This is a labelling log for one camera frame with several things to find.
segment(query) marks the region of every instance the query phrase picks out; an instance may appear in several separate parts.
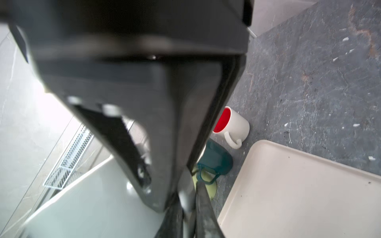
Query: dark gray stone surface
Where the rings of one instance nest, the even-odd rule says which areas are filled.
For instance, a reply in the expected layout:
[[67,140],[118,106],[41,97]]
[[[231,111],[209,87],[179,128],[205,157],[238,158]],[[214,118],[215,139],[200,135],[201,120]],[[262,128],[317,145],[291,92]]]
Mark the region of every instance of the dark gray stone surface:
[[249,136],[238,150],[212,136],[234,158],[217,180],[216,215],[262,139],[381,175],[380,47],[379,0],[321,0],[250,42],[228,102]]

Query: gray wall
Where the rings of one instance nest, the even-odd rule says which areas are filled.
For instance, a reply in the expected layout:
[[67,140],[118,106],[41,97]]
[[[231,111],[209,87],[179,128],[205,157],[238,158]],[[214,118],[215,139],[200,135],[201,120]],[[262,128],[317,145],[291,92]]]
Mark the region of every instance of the gray wall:
[[0,42],[1,233],[72,114],[44,92],[6,26]]

